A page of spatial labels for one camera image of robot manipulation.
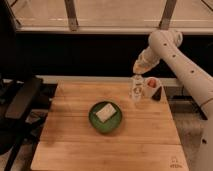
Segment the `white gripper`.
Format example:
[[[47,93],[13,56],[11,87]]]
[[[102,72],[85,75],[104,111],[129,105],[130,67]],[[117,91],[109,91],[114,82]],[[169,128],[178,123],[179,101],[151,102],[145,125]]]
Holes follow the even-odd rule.
[[[150,71],[151,65],[143,59],[137,59],[133,66],[133,73],[137,74],[132,77],[131,98],[137,102],[143,95],[143,78],[142,74]],[[145,79],[144,95],[151,98],[157,90],[162,86],[161,81],[156,77],[148,77]]]

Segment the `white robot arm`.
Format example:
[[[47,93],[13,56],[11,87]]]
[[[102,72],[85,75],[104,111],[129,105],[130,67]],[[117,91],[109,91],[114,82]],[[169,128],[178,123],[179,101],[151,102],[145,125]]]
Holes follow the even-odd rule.
[[[213,171],[213,77],[185,56],[178,47],[183,41],[176,30],[156,30],[149,35],[133,66],[134,74],[144,74],[163,60],[207,117],[195,171]]]

